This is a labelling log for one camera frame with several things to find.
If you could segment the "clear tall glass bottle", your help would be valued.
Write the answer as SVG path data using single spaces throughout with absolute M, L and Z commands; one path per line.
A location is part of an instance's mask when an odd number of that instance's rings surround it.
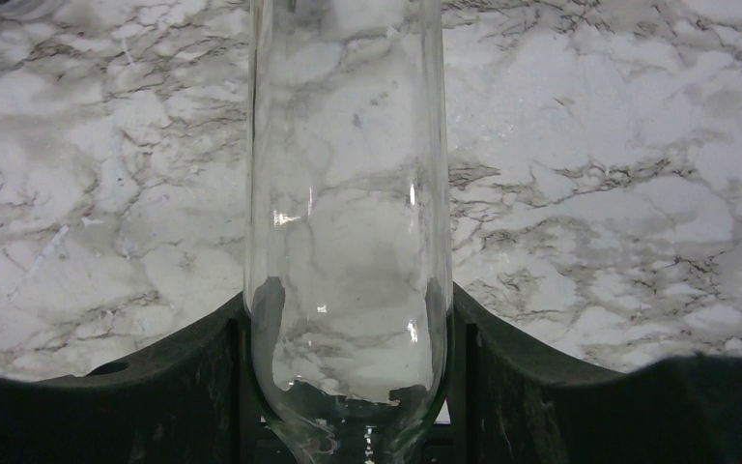
M 255 1 L 243 303 L 300 463 L 404 463 L 452 307 L 441 3 Z

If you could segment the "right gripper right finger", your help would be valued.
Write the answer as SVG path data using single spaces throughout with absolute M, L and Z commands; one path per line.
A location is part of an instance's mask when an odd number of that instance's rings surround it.
M 620 373 L 566 355 L 454 291 L 457 463 L 742 463 L 742 357 Z

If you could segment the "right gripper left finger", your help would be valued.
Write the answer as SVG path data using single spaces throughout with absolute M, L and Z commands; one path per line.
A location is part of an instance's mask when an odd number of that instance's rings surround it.
M 260 431 L 235 297 L 84 376 L 0 377 L 0 463 L 251 463 Z

